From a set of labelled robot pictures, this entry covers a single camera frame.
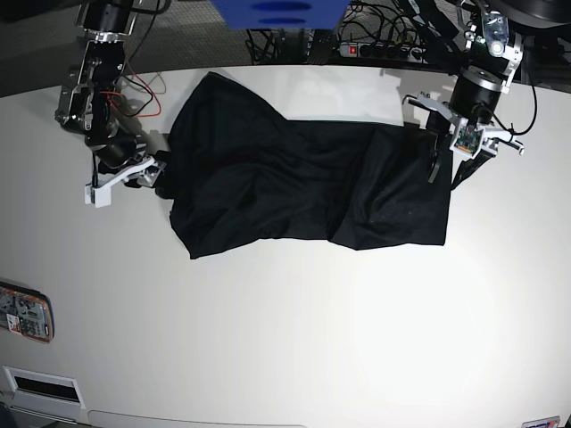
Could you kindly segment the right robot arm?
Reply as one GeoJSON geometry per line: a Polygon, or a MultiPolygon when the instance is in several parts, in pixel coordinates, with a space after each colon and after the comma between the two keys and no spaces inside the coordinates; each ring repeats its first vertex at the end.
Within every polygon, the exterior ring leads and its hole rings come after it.
{"type": "Polygon", "coordinates": [[[54,118],[63,130],[81,136],[91,152],[88,205],[110,205],[119,184],[153,188],[166,167],[151,154],[153,140],[139,122],[142,111],[129,106],[121,85],[131,80],[124,45],[137,18],[155,19],[169,8],[168,1],[152,9],[140,1],[91,1],[79,8],[76,23],[84,31],[84,52],[62,85],[54,118]]]}

